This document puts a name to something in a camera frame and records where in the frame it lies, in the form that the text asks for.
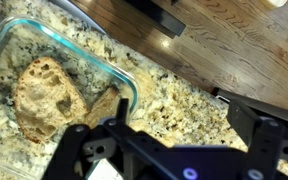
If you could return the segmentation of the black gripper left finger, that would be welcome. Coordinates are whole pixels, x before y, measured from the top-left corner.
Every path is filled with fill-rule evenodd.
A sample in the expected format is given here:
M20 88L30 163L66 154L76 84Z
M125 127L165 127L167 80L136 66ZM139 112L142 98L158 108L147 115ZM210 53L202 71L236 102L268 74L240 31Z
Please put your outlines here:
M157 180L145 159L148 136L127 124L128 99L120 99L116 115L103 119L94 129L83 124L66 129L42 180L86 180L94 165L106 159L124 180Z

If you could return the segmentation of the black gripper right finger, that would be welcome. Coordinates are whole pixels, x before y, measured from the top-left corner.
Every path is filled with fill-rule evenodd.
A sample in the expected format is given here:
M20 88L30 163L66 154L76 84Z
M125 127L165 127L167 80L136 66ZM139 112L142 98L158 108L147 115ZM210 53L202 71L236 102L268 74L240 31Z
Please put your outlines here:
M248 146L242 160L243 180L288 180L277 170L278 161L288 162L288 121L231 100L227 120Z

